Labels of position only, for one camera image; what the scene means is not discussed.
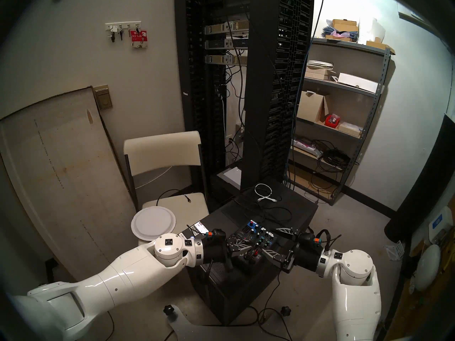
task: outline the chair backrest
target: chair backrest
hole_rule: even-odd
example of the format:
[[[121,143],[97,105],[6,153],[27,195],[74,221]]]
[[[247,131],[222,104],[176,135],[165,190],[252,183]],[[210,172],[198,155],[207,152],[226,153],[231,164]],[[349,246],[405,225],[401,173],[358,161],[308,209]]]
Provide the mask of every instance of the chair backrest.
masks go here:
[[[170,166],[200,166],[199,132],[162,134],[127,139],[123,154],[128,156],[131,176]]]

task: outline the chair seat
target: chair seat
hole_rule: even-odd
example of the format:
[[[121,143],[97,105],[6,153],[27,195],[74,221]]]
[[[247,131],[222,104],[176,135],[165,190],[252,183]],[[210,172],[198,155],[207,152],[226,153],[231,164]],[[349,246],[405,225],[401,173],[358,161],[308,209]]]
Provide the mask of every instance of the chair seat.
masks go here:
[[[194,225],[208,215],[207,204],[202,193],[187,194],[187,197],[190,198],[191,203],[188,202],[184,195],[161,198],[158,203],[158,206],[163,206],[174,213],[176,224],[172,233],[177,235],[185,230],[187,225]],[[144,203],[142,208],[148,208],[156,204],[157,201],[148,201]],[[144,243],[148,242],[139,240],[139,245]]]

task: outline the black knob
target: black knob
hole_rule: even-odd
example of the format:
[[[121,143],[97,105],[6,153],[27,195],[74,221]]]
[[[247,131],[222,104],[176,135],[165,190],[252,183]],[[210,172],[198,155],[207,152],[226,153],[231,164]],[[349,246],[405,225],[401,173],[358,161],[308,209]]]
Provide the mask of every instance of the black knob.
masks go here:
[[[174,308],[172,307],[172,305],[166,305],[163,309],[163,312],[167,316],[170,316],[174,312]]]
[[[281,315],[282,316],[290,316],[291,315],[291,308],[289,308],[288,306],[282,307],[281,308]]]

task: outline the white cable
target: white cable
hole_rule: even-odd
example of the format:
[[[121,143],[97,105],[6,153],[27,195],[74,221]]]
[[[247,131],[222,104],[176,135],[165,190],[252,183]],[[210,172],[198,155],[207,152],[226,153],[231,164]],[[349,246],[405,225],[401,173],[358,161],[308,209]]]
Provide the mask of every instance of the white cable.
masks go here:
[[[268,196],[262,196],[262,195],[260,195],[260,194],[256,191],[256,188],[258,187],[258,185],[264,185],[264,186],[266,186],[268,189],[270,189],[270,194],[269,194]],[[278,201],[278,200],[276,200],[276,199],[270,198],[270,196],[272,195],[272,189],[271,189],[267,184],[265,184],[265,183],[258,183],[258,184],[256,184],[256,186],[255,186],[255,188],[254,188],[254,192],[255,192],[258,196],[260,196],[260,198],[258,199],[258,201],[261,201],[261,200],[264,200],[264,199],[268,199],[268,200],[270,200],[270,201],[274,201],[275,203]]]
[[[333,63],[330,62],[324,62],[324,61],[317,61],[314,59],[311,59],[307,62],[307,66],[311,67],[313,69],[319,69],[319,70],[332,70],[333,69]]]
[[[155,177],[153,180],[148,181],[147,183],[145,183],[145,184],[143,184],[143,185],[140,185],[139,187],[136,187],[135,189],[139,189],[139,188],[141,188],[141,187],[143,187],[143,186],[145,186],[145,185],[147,185],[147,184],[149,184],[149,183],[152,183],[152,182],[153,182],[154,180],[156,180],[158,177],[161,177],[161,176],[164,175],[166,172],[168,172],[168,171],[171,169],[171,167],[169,167],[166,171],[164,171],[164,172],[163,172],[162,174],[160,174],[159,176]]]

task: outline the audio mixer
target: audio mixer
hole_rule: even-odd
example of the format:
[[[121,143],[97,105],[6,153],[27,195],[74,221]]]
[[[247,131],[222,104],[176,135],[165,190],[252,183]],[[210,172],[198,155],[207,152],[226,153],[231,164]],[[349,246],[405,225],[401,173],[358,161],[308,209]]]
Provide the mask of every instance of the audio mixer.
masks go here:
[[[232,259],[232,263],[235,266],[248,273],[255,270],[252,265],[256,265],[261,259],[264,259],[260,249],[271,249],[270,247],[277,239],[267,228],[253,220],[250,220],[245,227],[238,229],[233,236],[241,240],[250,241],[253,244],[251,249],[245,254]]]

